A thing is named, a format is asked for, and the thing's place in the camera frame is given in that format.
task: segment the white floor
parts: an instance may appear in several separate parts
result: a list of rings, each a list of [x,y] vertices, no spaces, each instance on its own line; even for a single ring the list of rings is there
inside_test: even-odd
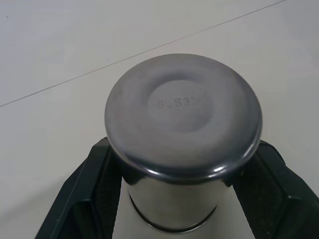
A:
[[[262,106],[262,139],[319,195],[318,9],[318,0],[1,1],[0,238],[34,238],[63,181],[106,136],[112,86],[168,53],[242,75]]]

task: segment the white tile floor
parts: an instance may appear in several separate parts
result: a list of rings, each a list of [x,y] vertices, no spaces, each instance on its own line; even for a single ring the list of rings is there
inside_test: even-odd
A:
[[[319,195],[317,9],[318,0],[1,1],[0,237],[34,238],[63,181],[106,135],[114,83],[168,53],[241,74],[262,106],[262,139]],[[246,227],[223,238],[249,238]]]

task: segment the stainless steel cup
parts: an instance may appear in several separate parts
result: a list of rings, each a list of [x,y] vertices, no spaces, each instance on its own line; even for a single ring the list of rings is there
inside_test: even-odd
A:
[[[231,68],[171,54],[119,79],[105,126],[137,212],[153,227],[183,232],[205,222],[227,189],[225,177],[253,155],[262,114]]]

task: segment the cylindrical metal container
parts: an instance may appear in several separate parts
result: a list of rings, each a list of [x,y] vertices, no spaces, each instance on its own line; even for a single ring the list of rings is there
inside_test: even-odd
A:
[[[247,82],[190,54],[144,61],[112,89],[105,126],[140,216],[168,232],[201,225],[224,179],[255,152],[262,114]]]

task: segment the circular base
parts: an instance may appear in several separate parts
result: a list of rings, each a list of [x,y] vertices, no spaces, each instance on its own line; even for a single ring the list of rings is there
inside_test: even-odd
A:
[[[165,228],[165,227],[162,227],[160,225],[157,225],[153,222],[151,222],[150,220],[148,220],[140,211],[139,209],[136,207],[132,197],[130,196],[130,199],[131,199],[131,202],[132,202],[132,205],[135,209],[135,211],[139,214],[139,216],[147,223],[149,224],[151,227],[153,228],[156,228],[160,231],[163,231],[163,232],[166,232],[166,233],[185,233],[185,232],[189,232],[189,231],[192,231],[198,227],[200,227],[201,225],[203,225],[208,219],[209,217],[214,213],[216,207],[207,215],[207,217],[205,217],[202,221],[200,221],[199,223],[195,224],[194,226],[191,226],[191,227],[188,227],[188,228],[184,228],[184,229],[171,229],[171,228]]]

